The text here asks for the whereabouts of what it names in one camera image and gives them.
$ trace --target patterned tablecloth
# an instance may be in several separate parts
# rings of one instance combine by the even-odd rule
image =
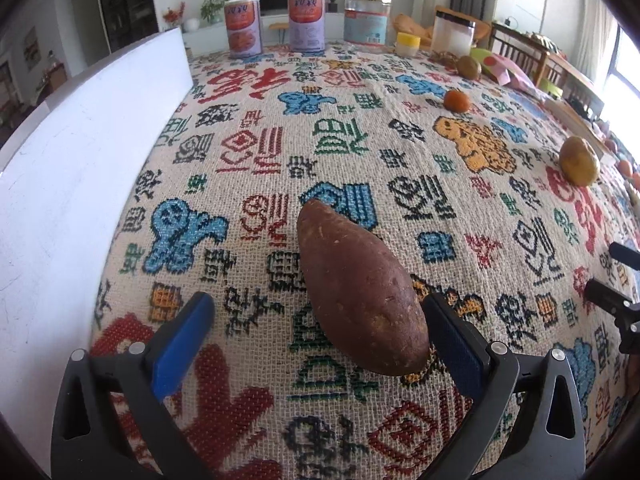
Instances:
[[[443,292],[486,339],[564,349],[596,453],[625,409],[626,359],[584,285],[595,276],[638,298],[638,275],[607,254],[614,240],[640,243],[615,170],[589,189],[567,184],[566,134],[542,108],[422,54],[277,47],[244,61],[199,57],[191,69],[193,89],[114,235],[92,351],[148,340],[194,292],[211,294],[214,325],[165,403],[220,478],[416,478],[470,409],[435,354],[421,373],[392,378],[332,347],[300,271],[296,218],[311,198],[384,240],[420,295]],[[442,107],[452,88],[472,98],[468,113]],[[482,466],[517,409],[514,399]]]

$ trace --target potato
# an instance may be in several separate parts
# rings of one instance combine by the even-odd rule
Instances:
[[[427,323],[411,277],[388,247],[319,200],[300,211],[298,240],[314,314],[334,346],[379,374],[422,370]]]

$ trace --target green plant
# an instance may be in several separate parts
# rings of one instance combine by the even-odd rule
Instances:
[[[200,7],[200,15],[209,23],[225,6],[224,0],[204,0]]]

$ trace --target white vase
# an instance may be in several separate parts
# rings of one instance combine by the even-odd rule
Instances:
[[[184,22],[184,31],[185,32],[195,32],[200,28],[200,19],[199,18],[189,18],[186,22]]]

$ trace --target metal screw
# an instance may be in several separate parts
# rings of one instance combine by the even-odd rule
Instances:
[[[551,357],[556,361],[564,361],[564,352],[559,348],[554,348],[551,351]]]
[[[82,350],[81,348],[71,352],[72,361],[82,361],[82,359],[84,359],[84,350]]]
[[[137,343],[133,343],[129,347],[129,353],[133,355],[142,354],[145,351],[145,344],[143,342],[138,341]]]
[[[494,354],[505,355],[509,349],[504,343],[501,343],[500,341],[494,341],[493,343],[491,343],[491,350],[494,352]]]

